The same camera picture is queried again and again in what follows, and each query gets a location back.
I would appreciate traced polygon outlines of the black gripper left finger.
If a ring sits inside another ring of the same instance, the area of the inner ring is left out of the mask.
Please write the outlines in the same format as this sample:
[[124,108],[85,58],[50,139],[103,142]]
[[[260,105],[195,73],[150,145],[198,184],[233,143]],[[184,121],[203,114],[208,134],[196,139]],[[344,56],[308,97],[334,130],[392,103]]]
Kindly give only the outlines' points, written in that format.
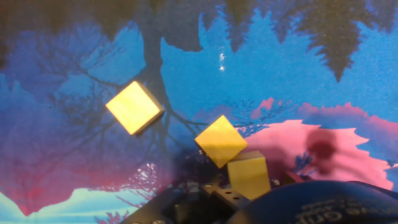
[[156,195],[121,224],[214,224],[226,223],[250,200],[233,189],[216,184],[191,189],[170,187]]

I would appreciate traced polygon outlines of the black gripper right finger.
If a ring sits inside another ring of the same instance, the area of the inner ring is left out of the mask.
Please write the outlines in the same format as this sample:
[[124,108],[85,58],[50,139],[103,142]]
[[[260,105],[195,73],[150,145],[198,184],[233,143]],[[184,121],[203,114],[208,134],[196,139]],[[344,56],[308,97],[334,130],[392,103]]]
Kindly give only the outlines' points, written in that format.
[[292,171],[284,172],[283,181],[282,181],[284,185],[296,184],[301,182],[304,182],[304,180],[301,178],[301,176],[299,176],[295,172]]

